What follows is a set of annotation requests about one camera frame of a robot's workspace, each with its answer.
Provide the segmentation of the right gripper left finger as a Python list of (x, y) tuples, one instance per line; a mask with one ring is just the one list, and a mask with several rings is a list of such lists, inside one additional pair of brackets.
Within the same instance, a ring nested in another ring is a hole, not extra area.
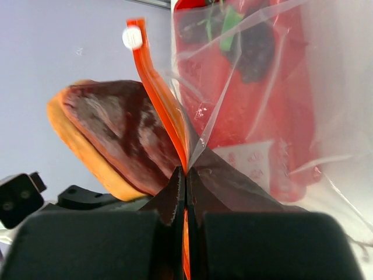
[(185, 176), (138, 210), (46, 207), (21, 225), (2, 279), (184, 279)]

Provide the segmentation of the clear orange zip top bag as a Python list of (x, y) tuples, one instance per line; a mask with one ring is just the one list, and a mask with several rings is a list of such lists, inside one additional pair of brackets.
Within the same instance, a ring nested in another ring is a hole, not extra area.
[(178, 1), (123, 44), (186, 173), (192, 279), (372, 278), (372, 2)]

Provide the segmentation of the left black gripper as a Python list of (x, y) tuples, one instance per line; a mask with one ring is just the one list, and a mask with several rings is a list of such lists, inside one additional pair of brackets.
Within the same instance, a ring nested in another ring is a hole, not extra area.
[(44, 211), (137, 211), (150, 201), (150, 196), (121, 201), (103, 194), (71, 185), (58, 195), (55, 204), (48, 202)]

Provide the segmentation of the dark red grape bunch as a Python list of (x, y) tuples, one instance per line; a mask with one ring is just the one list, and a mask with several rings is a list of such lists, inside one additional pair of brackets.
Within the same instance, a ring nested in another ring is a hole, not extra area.
[[(240, 14), (231, 6), (185, 14), (178, 24), (178, 38), (186, 44), (209, 43), (233, 29), (257, 9)], [(243, 83), (262, 80), (275, 57), (275, 35), (271, 25), (260, 22), (218, 42), (220, 53), (235, 66)]]

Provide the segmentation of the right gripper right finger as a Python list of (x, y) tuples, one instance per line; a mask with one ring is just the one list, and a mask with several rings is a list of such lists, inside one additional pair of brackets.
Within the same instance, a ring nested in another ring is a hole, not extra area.
[(342, 227), (316, 212), (232, 212), (186, 178), (188, 279), (362, 279)]

